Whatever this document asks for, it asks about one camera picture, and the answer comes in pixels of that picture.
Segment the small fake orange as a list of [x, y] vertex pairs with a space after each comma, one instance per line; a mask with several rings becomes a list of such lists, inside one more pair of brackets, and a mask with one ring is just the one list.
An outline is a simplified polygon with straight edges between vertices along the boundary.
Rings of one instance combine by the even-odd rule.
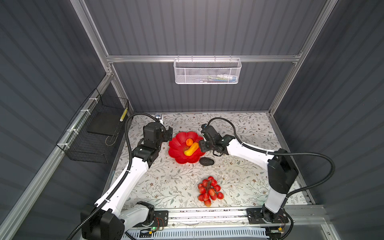
[[193, 139], [187, 139], [186, 140], [186, 145], [189, 146], [189, 147], [192, 146], [193, 143], [194, 143]]

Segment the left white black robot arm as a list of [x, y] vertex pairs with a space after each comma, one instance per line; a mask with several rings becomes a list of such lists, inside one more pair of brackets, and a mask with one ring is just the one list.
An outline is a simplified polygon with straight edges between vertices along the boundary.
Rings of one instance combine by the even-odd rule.
[[128, 210], [123, 206], [133, 188], [159, 156], [162, 143], [173, 138], [173, 128], [161, 123], [144, 126], [144, 138], [130, 154], [131, 159], [112, 186], [93, 204], [81, 212], [81, 232], [85, 240], [120, 240], [132, 227], [151, 226], [155, 207], [139, 201]]

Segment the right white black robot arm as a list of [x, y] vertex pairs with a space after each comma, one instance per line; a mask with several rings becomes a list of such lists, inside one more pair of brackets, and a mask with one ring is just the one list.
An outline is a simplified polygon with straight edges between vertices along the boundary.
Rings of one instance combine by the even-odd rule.
[[269, 151], [241, 143], [234, 136], [221, 136], [213, 126], [206, 124], [202, 125], [201, 133], [203, 139], [199, 141], [199, 147], [202, 152], [211, 151], [218, 157], [239, 157], [267, 171], [270, 190], [258, 217], [267, 223], [274, 223], [283, 216], [287, 195], [299, 174], [293, 160], [284, 155], [287, 151]]

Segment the yellow fake squash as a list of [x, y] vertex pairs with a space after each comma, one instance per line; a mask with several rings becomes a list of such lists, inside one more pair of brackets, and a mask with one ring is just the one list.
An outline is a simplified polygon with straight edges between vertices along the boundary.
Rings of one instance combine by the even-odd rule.
[[184, 151], [184, 155], [190, 157], [199, 149], [199, 143], [190, 142], [190, 145], [188, 145], [188, 147], [189, 148]]

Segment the red fake grape bunch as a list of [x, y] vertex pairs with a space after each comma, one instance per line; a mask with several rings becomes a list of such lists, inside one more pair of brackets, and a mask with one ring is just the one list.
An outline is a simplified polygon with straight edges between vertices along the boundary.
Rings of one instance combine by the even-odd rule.
[[198, 200], [203, 202], [206, 207], [211, 207], [214, 201], [224, 199], [225, 196], [221, 190], [222, 188], [218, 181], [214, 177], [209, 176], [198, 184]]

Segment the dark fake avocado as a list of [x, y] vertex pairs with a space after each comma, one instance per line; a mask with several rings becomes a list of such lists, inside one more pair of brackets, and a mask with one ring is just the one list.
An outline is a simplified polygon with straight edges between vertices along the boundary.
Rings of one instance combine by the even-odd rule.
[[206, 158], [206, 157], [204, 157], [204, 158], [200, 158], [199, 163], [200, 163], [202, 166], [207, 167], [207, 166], [212, 166], [212, 165], [214, 165], [214, 164], [215, 164], [215, 161], [214, 161], [213, 159], [211, 159], [211, 158]]

